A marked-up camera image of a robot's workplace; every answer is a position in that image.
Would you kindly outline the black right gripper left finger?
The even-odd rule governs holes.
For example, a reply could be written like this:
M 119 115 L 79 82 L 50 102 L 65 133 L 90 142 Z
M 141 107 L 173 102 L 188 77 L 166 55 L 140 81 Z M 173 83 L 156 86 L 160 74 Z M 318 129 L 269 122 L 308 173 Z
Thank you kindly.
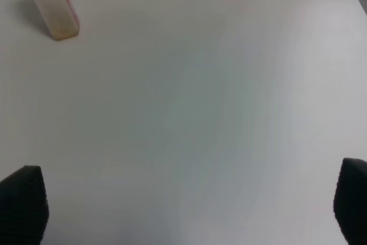
M 40 244 L 48 220 L 39 166 L 23 166 L 1 181 L 1 244 Z

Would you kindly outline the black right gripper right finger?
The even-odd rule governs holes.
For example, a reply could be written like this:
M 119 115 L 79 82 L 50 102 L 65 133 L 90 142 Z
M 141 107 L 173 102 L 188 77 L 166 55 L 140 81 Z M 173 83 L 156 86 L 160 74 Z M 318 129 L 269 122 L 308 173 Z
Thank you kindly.
M 333 211 L 348 244 L 366 244 L 366 161 L 344 158 Z

